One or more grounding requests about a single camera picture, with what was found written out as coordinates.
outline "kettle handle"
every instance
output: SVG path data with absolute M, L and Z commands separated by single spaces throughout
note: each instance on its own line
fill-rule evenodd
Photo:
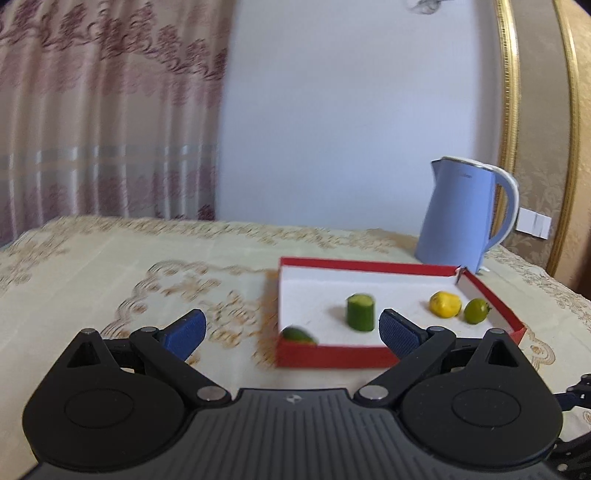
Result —
M 487 168 L 495 174 L 496 182 L 507 192 L 509 206 L 499 232 L 488 241 L 484 249 L 485 252 L 507 238 L 507 235 L 511 233 L 511 229 L 515 224 L 515 220 L 517 220 L 517 212 L 519 211 L 519 185 L 515 177 L 494 165 L 488 165 Z

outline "table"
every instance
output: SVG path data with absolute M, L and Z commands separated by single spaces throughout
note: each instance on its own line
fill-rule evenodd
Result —
M 0 252 L 0 479 L 35 464 L 21 413 L 49 367 L 83 327 L 106 338 L 163 327 L 193 308 L 209 322 L 189 358 L 239 387 L 346 387 L 377 370 L 273 367 L 277 265 L 282 256 L 417 262 L 415 239 L 374 229 L 336 231 L 245 223 L 66 217 Z M 502 247 L 481 279 L 528 326 L 520 348 L 551 390 L 591 372 L 591 303 Z M 565 416 L 563 438 L 591 429 L 591 412 Z

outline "green cucumber piece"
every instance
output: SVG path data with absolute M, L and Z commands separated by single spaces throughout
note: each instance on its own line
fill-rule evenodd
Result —
M 291 342 L 313 343 L 314 345 L 318 344 L 318 342 L 316 340 L 314 340 L 312 335 L 310 335 L 304 329 L 299 328 L 299 327 L 292 327 L 292 326 L 285 327 L 281 331 L 281 336 L 285 340 L 289 340 Z
M 358 332 L 375 328 L 375 300 L 366 293 L 356 293 L 347 299 L 347 324 Z

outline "blue electric kettle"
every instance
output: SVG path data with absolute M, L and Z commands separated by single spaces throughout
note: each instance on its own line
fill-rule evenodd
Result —
M 426 264 L 480 269 L 486 251 L 509 235 L 519 209 L 513 175 L 494 165 L 458 157 L 431 162 L 435 190 L 415 256 Z M 499 232 L 490 238 L 495 186 L 507 192 L 508 209 Z

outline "curtain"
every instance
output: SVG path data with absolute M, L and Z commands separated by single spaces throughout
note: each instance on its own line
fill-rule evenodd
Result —
M 59 215 L 215 217 L 226 0 L 13 0 L 0 245 Z

